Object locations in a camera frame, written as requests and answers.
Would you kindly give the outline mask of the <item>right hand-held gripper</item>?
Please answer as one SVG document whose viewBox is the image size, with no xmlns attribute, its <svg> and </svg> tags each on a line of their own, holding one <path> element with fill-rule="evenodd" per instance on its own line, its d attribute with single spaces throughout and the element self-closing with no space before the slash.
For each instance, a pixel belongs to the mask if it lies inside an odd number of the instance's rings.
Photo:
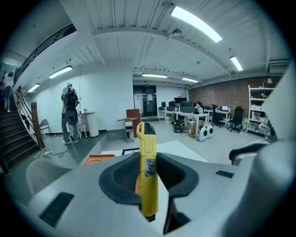
<svg viewBox="0 0 296 237">
<path fill-rule="evenodd" d="M 263 110 L 279 140 L 257 140 L 232 149 L 229 160 L 239 165 L 245 156 L 257 155 L 258 204 L 256 222 L 265 222 L 280 206 L 296 175 L 296 65 L 290 64 L 263 103 Z"/>
</svg>

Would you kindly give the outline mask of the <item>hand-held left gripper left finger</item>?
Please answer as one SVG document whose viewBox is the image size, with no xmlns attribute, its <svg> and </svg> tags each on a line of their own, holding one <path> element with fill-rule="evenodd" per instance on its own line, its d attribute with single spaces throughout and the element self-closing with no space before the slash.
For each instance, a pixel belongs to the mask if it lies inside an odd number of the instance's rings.
<svg viewBox="0 0 296 237">
<path fill-rule="evenodd" d="M 81 166 L 17 207 L 43 237 L 157 237 L 135 193 L 138 172 L 138 153 Z"/>
</svg>

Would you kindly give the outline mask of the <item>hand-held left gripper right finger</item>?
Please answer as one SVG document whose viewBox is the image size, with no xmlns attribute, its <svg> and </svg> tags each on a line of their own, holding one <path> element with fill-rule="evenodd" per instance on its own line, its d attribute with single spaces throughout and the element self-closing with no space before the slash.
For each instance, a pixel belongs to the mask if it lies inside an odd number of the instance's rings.
<svg viewBox="0 0 296 237">
<path fill-rule="evenodd" d="M 266 221 L 262 153 L 238 166 L 158 153 L 157 172 L 169 193 L 165 236 L 249 236 Z"/>
</svg>

